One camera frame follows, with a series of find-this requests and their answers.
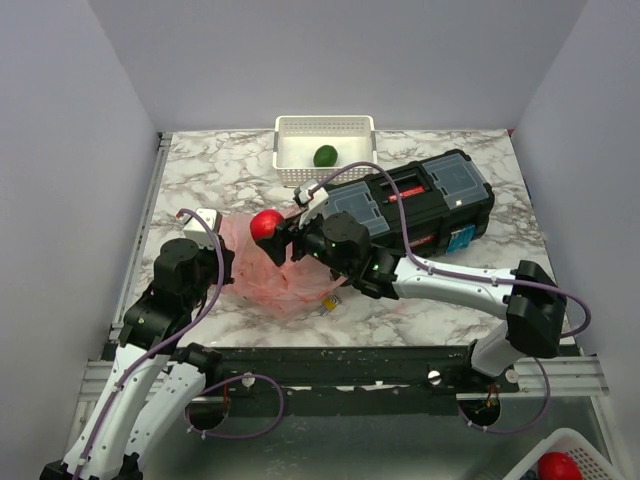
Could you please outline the pink plastic bag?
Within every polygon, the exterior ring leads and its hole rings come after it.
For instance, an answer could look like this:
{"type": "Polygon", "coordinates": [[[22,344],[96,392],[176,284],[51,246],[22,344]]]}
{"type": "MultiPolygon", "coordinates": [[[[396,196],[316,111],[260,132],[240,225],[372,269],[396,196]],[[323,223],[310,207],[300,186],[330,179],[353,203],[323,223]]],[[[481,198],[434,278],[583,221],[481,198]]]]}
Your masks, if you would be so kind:
{"type": "Polygon", "coordinates": [[[288,319],[319,308],[325,297],[346,282],[310,257],[276,266],[251,238],[251,219],[250,214],[237,213],[222,220],[220,234],[226,247],[235,254],[234,282],[223,288],[224,296],[271,317],[288,319]]]}

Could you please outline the red fake apple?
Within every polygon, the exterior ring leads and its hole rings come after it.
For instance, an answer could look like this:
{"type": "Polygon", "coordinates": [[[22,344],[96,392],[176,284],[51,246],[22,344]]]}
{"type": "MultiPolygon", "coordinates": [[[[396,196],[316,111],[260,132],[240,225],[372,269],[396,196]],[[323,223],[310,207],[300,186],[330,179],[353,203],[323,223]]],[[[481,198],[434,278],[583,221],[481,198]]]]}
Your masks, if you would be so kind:
{"type": "Polygon", "coordinates": [[[271,238],[276,227],[284,220],[281,213],[273,209],[263,210],[256,214],[249,223],[249,231],[252,239],[258,242],[271,238]]]}

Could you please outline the green fake fruit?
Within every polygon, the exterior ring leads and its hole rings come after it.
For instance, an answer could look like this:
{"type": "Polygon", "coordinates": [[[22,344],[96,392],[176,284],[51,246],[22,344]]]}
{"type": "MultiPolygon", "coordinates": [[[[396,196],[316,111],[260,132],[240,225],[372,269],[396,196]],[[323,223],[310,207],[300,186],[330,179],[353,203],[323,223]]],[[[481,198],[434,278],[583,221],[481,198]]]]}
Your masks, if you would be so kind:
{"type": "Polygon", "coordinates": [[[322,145],[313,155],[315,168],[332,168],[338,161],[338,152],[332,145],[322,145]]]}

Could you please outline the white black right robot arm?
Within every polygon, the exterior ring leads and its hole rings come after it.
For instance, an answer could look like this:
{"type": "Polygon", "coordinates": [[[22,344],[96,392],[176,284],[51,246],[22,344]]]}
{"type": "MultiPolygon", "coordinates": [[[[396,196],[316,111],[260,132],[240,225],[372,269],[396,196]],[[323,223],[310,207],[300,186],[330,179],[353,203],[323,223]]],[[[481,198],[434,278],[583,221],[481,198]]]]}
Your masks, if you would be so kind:
{"type": "Polygon", "coordinates": [[[483,271],[445,265],[372,243],[368,229],[346,212],[306,220],[265,210],[250,235],[276,266],[311,257],[374,298],[417,298],[490,314],[501,323],[475,340],[460,379],[480,392],[515,361],[554,358],[559,352],[566,298],[536,263],[483,271]]]}

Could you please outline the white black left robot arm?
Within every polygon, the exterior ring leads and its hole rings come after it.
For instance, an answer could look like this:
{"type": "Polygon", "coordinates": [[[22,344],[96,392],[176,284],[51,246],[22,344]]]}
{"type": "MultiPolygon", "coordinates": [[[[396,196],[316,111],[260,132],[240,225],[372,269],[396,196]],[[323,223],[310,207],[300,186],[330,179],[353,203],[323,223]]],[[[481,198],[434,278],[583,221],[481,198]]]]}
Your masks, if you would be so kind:
{"type": "Polygon", "coordinates": [[[177,342],[194,314],[208,313],[211,286],[231,283],[232,251],[216,235],[164,243],[152,282],[127,310],[108,380],[83,431],[43,479],[140,479],[151,451],[198,393],[222,380],[219,352],[177,342]]]}

